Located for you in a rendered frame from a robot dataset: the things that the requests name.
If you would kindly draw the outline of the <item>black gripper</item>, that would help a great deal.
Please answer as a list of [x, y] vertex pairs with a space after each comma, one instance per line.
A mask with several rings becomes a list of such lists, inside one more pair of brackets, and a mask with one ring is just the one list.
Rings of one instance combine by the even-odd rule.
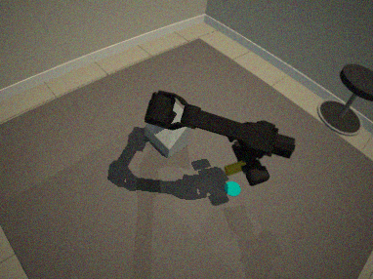
[[260, 157], [258, 153], [248, 151], [244, 146], [241, 146], [238, 141], [234, 142], [232, 149], [237, 158], [237, 162], [242, 161], [242, 163], [246, 164], [240, 168], [246, 175], [251, 186], [269, 180], [269, 173], [258, 159]]

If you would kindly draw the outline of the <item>yellow tall cylinder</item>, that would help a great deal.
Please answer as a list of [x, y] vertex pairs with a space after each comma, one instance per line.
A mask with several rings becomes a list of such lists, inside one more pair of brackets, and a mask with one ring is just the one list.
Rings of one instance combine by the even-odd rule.
[[234, 173], [237, 173], [237, 172], [240, 172], [240, 171], [242, 171], [240, 167], [244, 166], [244, 165], [246, 165], [246, 164], [242, 163], [242, 161], [240, 161], [240, 162], [225, 166], [225, 172], [226, 172], [227, 176], [229, 176], [231, 174], [234, 174]]

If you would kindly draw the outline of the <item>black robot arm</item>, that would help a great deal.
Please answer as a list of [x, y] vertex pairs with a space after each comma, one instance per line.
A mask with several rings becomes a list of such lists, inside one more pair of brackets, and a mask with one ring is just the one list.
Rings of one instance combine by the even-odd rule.
[[[173, 111], [176, 99], [185, 106], [181, 123], [173, 123], [177, 113]], [[176, 115], [175, 115], [176, 114]], [[169, 92], [153, 92], [145, 114], [145, 122], [168, 130], [182, 127], [199, 128], [222, 136], [236, 139], [248, 151], [259, 154], [259, 158], [276, 154], [291, 157], [295, 139], [280, 135], [275, 125], [262, 120], [240, 123], [201, 110], [188, 104], [182, 97]]]

